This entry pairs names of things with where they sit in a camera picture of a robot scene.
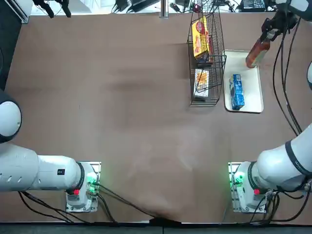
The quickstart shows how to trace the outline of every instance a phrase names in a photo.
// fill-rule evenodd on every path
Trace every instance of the red button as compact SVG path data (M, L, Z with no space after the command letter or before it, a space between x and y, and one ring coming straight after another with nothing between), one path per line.
M260 194L260 190L255 189L255 190L253 191L253 193L254 193L255 195L259 195L259 194Z

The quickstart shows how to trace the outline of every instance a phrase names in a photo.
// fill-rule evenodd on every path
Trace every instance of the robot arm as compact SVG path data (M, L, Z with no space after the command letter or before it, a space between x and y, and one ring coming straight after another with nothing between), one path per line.
M96 211L97 199L90 191L98 175L87 162L66 156L43 156L7 141L21 127L17 103L0 90L0 192L26 190L66 190L67 207L72 212Z
M306 21L312 21L312 0L273 0L279 10L284 10L289 4L288 10Z
M255 212L268 191L305 190L312 177L312 124L295 139L275 149L263 151L255 162L243 162L234 177L242 212ZM257 212L264 211L263 199Z

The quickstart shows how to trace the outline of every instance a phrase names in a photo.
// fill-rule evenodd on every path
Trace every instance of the blue box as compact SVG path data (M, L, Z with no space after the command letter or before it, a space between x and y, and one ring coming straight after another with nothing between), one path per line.
M232 109L239 110L245 105L243 85L239 74L234 74L230 78L230 92Z

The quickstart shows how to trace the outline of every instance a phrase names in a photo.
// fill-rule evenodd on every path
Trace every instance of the wire basket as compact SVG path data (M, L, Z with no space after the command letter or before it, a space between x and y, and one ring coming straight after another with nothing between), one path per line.
M200 3L201 11L192 12L188 35L188 52L190 66L191 106L215 106L220 99L223 72L226 62L219 7L215 0ZM192 25L206 25L200 42L207 51L200 57L194 57Z

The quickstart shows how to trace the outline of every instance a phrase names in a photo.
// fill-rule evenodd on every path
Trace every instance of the bottle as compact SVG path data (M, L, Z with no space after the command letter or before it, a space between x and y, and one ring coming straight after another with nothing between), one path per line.
M271 35L268 34L264 40L259 38L246 57L246 65L249 68L256 67L264 58L271 46Z

